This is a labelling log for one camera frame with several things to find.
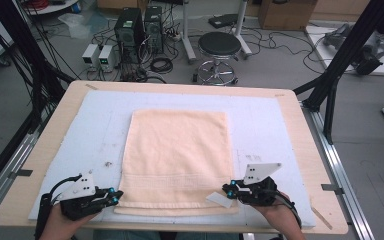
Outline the cream terry towel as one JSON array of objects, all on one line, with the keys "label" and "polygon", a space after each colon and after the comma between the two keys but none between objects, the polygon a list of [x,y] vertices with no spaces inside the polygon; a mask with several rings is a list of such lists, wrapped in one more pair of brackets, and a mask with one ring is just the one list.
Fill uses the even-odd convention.
[{"label": "cream terry towel", "polygon": [[211,201],[234,176],[227,115],[145,109],[132,114],[122,158],[117,214],[235,214],[238,205]]}]

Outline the white round table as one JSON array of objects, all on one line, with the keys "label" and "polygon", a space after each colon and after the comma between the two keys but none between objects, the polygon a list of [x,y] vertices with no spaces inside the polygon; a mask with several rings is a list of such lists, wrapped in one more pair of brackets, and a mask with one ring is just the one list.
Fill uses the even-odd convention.
[{"label": "white round table", "polygon": [[24,10],[31,15],[43,15],[48,13],[54,13],[61,10],[66,10],[71,8],[73,5],[76,5],[79,0],[65,0],[64,4],[52,4],[51,1],[48,1],[48,5],[46,7],[24,7]]}]

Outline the white board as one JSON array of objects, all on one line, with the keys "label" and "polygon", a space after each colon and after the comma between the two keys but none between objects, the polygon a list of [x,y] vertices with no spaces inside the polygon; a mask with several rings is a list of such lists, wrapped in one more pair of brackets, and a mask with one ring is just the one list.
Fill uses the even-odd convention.
[{"label": "white board", "polygon": [[[321,61],[324,68],[329,66],[337,52],[333,46],[325,46],[323,44],[325,34],[332,31],[334,31],[334,28],[316,26],[306,27],[306,33],[310,41],[313,43],[318,59]],[[371,76],[384,76],[384,57],[380,58],[380,62],[381,65],[370,73]]]}]

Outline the clear plastic bag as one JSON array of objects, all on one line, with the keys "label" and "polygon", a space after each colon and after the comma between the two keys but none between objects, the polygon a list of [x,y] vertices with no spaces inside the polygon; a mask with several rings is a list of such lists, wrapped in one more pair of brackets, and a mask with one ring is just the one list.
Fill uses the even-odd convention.
[{"label": "clear plastic bag", "polygon": [[89,18],[81,14],[65,13],[58,20],[68,27],[73,39],[87,39],[107,26],[107,19],[100,14],[92,14]]}]

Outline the flat black device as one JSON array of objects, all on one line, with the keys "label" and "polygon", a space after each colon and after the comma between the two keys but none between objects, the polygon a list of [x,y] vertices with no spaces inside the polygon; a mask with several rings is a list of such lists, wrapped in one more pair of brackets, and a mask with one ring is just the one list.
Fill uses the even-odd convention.
[{"label": "flat black device", "polygon": [[208,20],[208,23],[216,29],[230,26],[237,22],[237,14],[224,14],[216,17],[212,17]]}]

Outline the person's left hand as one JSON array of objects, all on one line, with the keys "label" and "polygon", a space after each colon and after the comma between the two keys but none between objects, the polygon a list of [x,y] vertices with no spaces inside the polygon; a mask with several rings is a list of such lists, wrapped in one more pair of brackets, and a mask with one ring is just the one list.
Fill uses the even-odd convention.
[{"label": "person's left hand", "polygon": [[84,224],[95,217],[95,214],[88,215],[79,220],[73,221],[62,214],[61,207],[56,204],[52,207],[48,220],[42,234],[57,233],[66,236],[73,236]]}]

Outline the white foam grid mat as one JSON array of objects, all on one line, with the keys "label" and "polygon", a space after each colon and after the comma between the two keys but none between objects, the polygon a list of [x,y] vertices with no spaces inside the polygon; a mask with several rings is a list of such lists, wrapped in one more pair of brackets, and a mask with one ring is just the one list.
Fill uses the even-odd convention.
[{"label": "white foam grid mat", "polygon": [[225,113],[233,138],[234,177],[243,178],[249,164],[277,163],[279,168],[270,176],[295,202],[302,226],[311,229],[316,225],[280,100],[274,97],[90,91],[52,159],[39,193],[82,172],[91,172],[100,187],[119,183],[131,117],[142,109]]}]

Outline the thin wooden stick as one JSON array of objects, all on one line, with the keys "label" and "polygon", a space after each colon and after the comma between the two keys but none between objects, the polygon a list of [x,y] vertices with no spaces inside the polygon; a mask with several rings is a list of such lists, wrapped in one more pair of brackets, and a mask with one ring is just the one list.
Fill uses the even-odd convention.
[{"label": "thin wooden stick", "polygon": [[315,216],[329,229],[332,230],[333,226],[328,222],[328,220],[313,206],[312,201],[310,200],[311,210]]}]

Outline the black metal frame strut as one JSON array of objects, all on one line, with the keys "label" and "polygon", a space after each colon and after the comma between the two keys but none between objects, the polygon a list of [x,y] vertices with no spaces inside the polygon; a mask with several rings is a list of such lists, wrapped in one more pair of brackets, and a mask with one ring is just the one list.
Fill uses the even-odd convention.
[{"label": "black metal frame strut", "polygon": [[332,125],[338,82],[383,19],[384,0],[370,0],[326,70],[293,90],[296,95],[312,90],[303,105],[313,112],[317,112],[321,104],[327,101],[322,133],[330,145],[333,144]]}]

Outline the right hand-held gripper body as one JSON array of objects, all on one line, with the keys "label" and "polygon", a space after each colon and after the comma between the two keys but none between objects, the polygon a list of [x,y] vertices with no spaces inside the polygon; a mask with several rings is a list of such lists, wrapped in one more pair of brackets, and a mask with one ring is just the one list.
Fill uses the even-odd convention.
[{"label": "right hand-held gripper body", "polygon": [[248,164],[243,179],[237,181],[238,199],[248,205],[272,205],[278,190],[271,175],[281,167],[281,163]]}]

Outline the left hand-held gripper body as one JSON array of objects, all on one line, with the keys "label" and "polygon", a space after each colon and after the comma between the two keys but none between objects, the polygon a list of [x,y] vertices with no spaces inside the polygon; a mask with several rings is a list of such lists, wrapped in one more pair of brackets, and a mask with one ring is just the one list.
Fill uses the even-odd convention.
[{"label": "left hand-held gripper body", "polygon": [[80,174],[71,186],[59,194],[62,214],[76,221],[101,212],[111,206],[108,195],[104,195],[104,189],[95,185],[91,171]]}]

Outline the slim black computer tower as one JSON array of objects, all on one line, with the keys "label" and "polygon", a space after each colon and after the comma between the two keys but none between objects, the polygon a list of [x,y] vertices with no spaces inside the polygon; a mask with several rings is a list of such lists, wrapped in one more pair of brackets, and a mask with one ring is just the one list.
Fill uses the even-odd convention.
[{"label": "slim black computer tower", "polygon": [[148,37],[148,46],[152,53],[163,52],[162,7],[148,6],[144,16],[145,32]]}]

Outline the person's right hand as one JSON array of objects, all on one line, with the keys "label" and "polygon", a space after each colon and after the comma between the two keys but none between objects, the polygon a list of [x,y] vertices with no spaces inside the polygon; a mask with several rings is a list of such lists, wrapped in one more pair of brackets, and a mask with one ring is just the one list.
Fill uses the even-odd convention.
[{"label": "person's right hand", "polygon": [[293,212],[279,200],[271,206],[255,206],[255,209],[280,233],[302,232]]}]

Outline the cardboard box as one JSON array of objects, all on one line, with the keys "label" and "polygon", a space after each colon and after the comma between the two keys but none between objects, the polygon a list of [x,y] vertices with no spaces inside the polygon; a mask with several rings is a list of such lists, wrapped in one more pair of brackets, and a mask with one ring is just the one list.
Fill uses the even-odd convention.
[{"label": "cardboard box", "polygon": [[303,31],[318,0],[262,0],[258,20],[265,30]]}]

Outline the black round stool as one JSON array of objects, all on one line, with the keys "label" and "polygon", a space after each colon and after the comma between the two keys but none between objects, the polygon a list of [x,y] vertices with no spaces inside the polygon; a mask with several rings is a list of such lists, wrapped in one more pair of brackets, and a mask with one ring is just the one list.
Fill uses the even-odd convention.
[{"label": "black round stool", "polygon": [[238,60],[240,41],[229,33],[208,32],[198,40],[198,49],[208,57],[194,72],[192,81],[202,85],[226,86],[238,82],[234,68],[228,60]]}]

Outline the white desk leg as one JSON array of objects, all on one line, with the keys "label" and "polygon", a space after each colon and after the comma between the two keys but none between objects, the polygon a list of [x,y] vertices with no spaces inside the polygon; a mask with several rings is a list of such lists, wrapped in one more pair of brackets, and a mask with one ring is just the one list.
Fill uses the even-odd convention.
[{"label": "white desk leg", "polygon": [[245,17],[246,8],[247,8],[247,2],[248,0],[240,0],[239,10],[237,14],[236,28],[234,31],[234,36],[237,38],[237,40],[241,44],[242,56],[244,59],[248,59],[252,54],[251,49],[249,48],[248,44],[242,37],[242,28],[243,28],[244,17]]},{"label": "white desk leg", "polygon": [[189,38],[189,19],[188,19],[189,0],[182,0],[182,3],[183,3],[183,10],[182,10],[183,29],[181,33],[181,40],[182,40],[186,55],[188,57],[188,63],[192,64],[196,60],[196,54],[194,52],[194,49],[192,47],[192,44]]}]

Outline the large black computer tower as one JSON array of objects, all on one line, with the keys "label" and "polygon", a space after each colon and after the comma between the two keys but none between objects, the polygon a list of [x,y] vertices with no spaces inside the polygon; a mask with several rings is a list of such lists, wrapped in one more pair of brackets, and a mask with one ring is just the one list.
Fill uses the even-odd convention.
[{"label": "large black computer tower", "polygon": [[145,40],[142,12],[139,8],[124,8],[116,22],[114,32],[123,63],[139,63],[139,47]]}]

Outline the person's legs in jeans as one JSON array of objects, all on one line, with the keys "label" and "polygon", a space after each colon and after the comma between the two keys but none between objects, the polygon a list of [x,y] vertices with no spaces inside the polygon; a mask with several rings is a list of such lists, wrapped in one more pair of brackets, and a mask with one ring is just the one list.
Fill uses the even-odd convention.
[{"label": "person's legs in jeans", "polygon": [[95,230],[93,240],[240,240],[238,233]]}]

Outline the aluminium rail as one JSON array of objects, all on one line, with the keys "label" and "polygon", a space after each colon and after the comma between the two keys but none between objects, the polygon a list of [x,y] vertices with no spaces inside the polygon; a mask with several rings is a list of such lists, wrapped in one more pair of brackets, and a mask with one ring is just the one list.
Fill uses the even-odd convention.
[{"label": "aluminium rail", "polygon": [[30,170],[20,169],[34,148],[39,138],[38,133],[15,135],[0,154],[0,203],[6,196],[17,176],[29,176]]},{"label": "aluminium rail", "polygon": [[352,227],[358,240],[375,240],[339,154],[335,146],[329,143],[328,138],[323,133],[324,120],[322,115],[319,112],[312,112],[303,103],[300,106],[314,126],[317,142],[321,144],[329,173],[334,179],[334,192],[341,199],[341,203],[345,207],[347,223]]}]

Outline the white power supply unit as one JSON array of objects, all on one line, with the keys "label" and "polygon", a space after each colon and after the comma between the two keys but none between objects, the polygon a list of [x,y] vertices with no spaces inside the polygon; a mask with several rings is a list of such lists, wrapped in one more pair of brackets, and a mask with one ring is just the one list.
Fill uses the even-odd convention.
[{"label": "white power supply unit", "polygon": [[89,44],[82,55],[82,59],[84,63],[92,71],[97,71],[100,67],[99,54],[100,54],[99,45]]},{"label": "white power supply unit", "polygon": [[104,45],[98,57],[101,69],[104,72],[112,72],[116,65],[116,57],[113,45]]}]

